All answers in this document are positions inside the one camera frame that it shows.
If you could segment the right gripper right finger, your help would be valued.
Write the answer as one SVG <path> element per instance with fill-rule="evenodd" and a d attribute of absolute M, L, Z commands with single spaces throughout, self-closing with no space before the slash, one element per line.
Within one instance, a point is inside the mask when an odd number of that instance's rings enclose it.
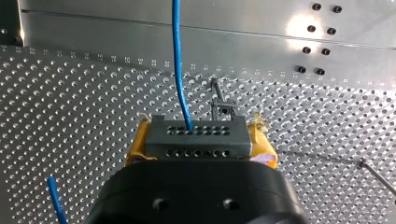
<path fill-rule="evenodd" d="M 276 169 L 278 166 L 278 155 L 268 140 L 269 121 L 264 119 L 259 112 L 253 114 L 252 120 L 247 125 L 247 131 L 251 142 L 251 152 L 247 157 L 250 161 L 255 161 Z"/>

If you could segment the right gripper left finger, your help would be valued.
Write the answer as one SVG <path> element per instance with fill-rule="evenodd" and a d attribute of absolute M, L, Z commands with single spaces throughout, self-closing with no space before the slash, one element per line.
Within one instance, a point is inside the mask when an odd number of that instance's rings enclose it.
<path fill-rule="evenodd" d="M 156 161 L 156 157 L 149 157 L 146 153 L 146 139 L 149 133 L 151 118 L 142 113 L 142 118 L 138 122 L 137 133 L 127 153 L 125 166 L 132 165 L 138 161 Z"/>

